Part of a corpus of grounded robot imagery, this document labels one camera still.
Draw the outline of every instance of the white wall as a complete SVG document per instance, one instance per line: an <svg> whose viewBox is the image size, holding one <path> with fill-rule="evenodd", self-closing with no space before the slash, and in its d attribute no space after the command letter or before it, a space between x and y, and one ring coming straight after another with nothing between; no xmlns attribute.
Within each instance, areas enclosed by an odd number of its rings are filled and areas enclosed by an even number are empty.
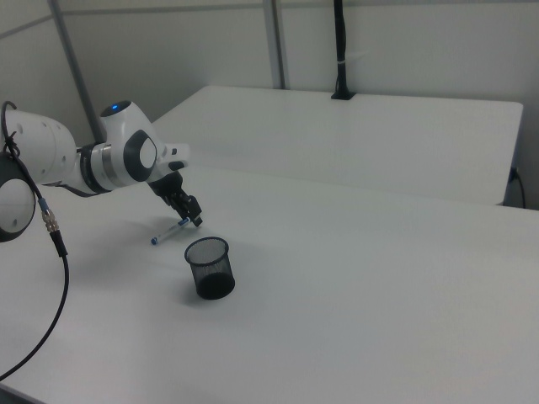
<svg viewBox="0 0 539 404"><path fill-rule="evenodd" d="M10 100L24 111L50 116L72 132L77 144L86 144L93 137L49 16L45 0L0 0L0 102Z"/></svg>
<svg viewBox="0 0 539 404"><path fill-rule="evenodd" d="M290 88L332 91L331 2L290 3L282 5ZM367 52L348 64L351 90L524 104L515 163L539 209L539 3L350 6L344 17L347 52ZM518 206L517 187L509 202Z"/></svg>
<svg viewBox="0 0 539 404"><path fill-rule="evenodd" d="M130 99L155 120L205 85L274 86L261 0L61 6L97 113Z"/></svg>

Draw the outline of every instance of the blue pen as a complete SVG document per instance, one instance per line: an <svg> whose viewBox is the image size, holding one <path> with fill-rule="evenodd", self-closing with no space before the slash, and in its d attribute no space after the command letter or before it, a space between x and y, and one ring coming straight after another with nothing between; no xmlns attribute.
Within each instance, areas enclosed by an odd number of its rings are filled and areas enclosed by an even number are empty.
<svg viewBox="0 0 539 404"><path fill-rule="evenodd" d="M160 234L158 236L155 236L152 239L152 244L156 246L158 243L162 242L165 238L168 238L172 236L176 231L184 227L189 223L189 217L186 217L182 221L179 221L174 226L170 227L168 230L166 230L163 234Z"/></svg>

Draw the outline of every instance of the white table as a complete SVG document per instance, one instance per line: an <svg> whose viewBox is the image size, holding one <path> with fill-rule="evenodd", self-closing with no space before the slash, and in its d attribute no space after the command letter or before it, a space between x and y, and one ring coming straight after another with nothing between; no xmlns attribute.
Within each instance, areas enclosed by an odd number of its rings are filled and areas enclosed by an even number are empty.
<svg viewBox="0 0 539 404"><path fill-rule="evenodd" d="M45 189L72 267L66 310L6 380L47 403L536 403L539 215L188 167L204 225L160 247L147 186ZM183 253L231 246L236 289L203 301ZM0 358L38 341L62 271L38 220L0 246Z"/></svg>
<svg viewBox="0 0 539 404"><path fill-rule="evenodd" d="M207 87L156 129L211 167L496 205L521 114L507 102Z"/></svg>

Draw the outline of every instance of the white desk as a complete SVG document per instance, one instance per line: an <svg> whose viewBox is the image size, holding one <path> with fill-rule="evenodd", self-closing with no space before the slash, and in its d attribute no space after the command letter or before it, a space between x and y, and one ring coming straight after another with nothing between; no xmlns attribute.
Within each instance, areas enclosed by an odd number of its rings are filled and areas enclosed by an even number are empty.
<svg viewBox="0 0 539 404"><path fill-rule="evenodd" d="M211 167L496 205L521 114L506 102L207 87L156 129Z"/></svg>
<svg viewBox="0 0 539 404"><path fill-rule="evenodd" d="M536 403L539 215L207 167L204 225L160 247L147 186L45 189L72 287L5 382L50 404ZM183 253L231 246L236 289L199 300ZM62 270L42 225L0 246L0 358L38 341Z"/></svg>

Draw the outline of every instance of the cable connector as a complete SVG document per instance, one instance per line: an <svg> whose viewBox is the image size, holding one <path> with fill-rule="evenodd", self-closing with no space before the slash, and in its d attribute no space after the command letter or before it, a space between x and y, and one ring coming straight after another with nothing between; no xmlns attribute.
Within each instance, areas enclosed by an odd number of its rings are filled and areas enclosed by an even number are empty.
<svg viewBox="0 0 539 404"><path fill-rule="evenodd" d="M60 227L58 226L58 222L56 221L56 217L54 216L54 213L52 213L52 210L42 210L41 217L43 218L43 221L45 222L45 226L49 233L60 230Z"/></svg>

